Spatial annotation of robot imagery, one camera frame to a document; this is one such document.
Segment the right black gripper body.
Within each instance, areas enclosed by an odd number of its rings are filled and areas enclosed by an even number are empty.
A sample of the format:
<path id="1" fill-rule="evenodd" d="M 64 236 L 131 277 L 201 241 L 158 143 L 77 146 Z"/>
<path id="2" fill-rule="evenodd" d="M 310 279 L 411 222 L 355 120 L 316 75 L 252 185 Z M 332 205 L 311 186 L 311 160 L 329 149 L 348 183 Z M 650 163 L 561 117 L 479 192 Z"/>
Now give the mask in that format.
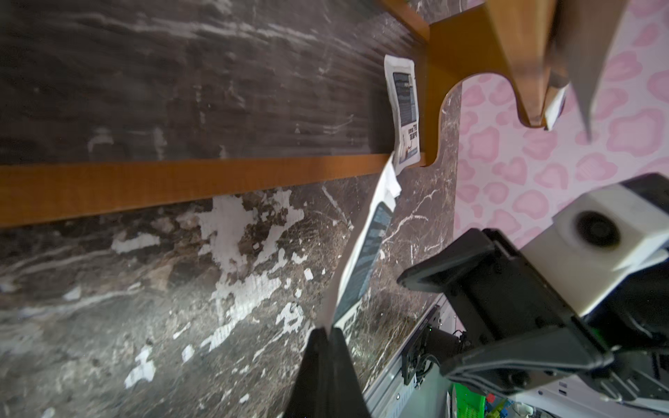
<path id="1" fill-rule="evenodd" d="M 463 323 L 463 351 L 440 367 L 480 392 L 518 395 L 578 376 L 630 409 L 668 409 L 668 265 L 629 275 L 577 315 L 495 229 L 470 229 L 398 283 L 442 294 Z"/>

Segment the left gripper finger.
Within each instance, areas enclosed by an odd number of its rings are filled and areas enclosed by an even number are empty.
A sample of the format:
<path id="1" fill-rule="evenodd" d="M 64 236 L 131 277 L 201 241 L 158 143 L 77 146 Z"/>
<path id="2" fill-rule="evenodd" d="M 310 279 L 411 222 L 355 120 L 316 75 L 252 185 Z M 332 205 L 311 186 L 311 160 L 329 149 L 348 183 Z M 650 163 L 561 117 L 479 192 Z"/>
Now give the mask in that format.
<path id="1" fill-rule="evenodd" d="M 285 417 L 369 417 L 343 331 L 310 333 Z"/>

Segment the blue-grey label coffee bag front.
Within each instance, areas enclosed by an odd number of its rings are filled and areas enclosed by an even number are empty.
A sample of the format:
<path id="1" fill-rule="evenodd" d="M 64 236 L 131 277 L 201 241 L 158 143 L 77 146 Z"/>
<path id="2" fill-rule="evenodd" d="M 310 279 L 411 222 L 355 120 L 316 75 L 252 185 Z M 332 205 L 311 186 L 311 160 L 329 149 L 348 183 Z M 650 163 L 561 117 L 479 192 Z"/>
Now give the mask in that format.
<path id="1" fill-rule="evenodd" d="M 324 328 L 327 333 L 336 327 L 346 327 L 367 293 L 374 264 L 401 192 L 393 160 L 388 160 L 362 207 L 324 296 L 317 327 Z"/>

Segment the blue-grey label coffee bag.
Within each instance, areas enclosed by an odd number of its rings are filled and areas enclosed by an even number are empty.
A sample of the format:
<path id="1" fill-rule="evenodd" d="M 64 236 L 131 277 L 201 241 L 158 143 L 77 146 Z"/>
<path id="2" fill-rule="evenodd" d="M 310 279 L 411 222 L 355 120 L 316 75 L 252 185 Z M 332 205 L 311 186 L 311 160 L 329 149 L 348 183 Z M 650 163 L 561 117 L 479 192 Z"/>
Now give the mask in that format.
<path id="1" fill-rule="evenodd" d="M 386 55 L 384 74 L 395 127 L 393 165 L 399 175 L 421 160 L 415 63 Z"/>
<path id="2" fill-rule="evenodd" d="M 374 264 L 401 192 L 393 160 L 388 160 L 362 207 L 324 296 L 317 327 L 324 328 L 327 333 L 336 327 L 346 327 L 367 293 Z"/>

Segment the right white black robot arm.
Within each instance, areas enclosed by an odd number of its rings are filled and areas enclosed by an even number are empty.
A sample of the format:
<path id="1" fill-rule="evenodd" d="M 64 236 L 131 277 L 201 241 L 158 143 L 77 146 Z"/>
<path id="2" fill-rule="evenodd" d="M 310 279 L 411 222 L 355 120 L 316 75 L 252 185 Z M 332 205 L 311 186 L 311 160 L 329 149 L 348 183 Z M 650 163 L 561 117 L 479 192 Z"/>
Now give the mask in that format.
<path id="1" fill-rule="evenodd" d="M 398 283 L 442 294 L 464 326 L 421 357 L 480 394 L 514 396 L 569 376 L 629 409 L 668 411 L 668 265 L 634 273 L 578 315 L 503 233 L 470 229 Z"/>

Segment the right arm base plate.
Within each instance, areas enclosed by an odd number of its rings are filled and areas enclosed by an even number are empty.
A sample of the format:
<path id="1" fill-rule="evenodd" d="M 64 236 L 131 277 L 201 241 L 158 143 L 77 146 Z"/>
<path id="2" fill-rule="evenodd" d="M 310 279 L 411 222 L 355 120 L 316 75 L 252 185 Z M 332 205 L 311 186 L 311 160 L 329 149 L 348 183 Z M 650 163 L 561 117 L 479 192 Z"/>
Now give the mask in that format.
<path id="1" fill-rule="evenodd" d="M 407 386 L 420 385 L 426 375 L 463 351 L 466 334 L 462 330 L 440 329 L 441 305 L 435 305 L 418 324 L 401 351 L 401 372 Z"/>

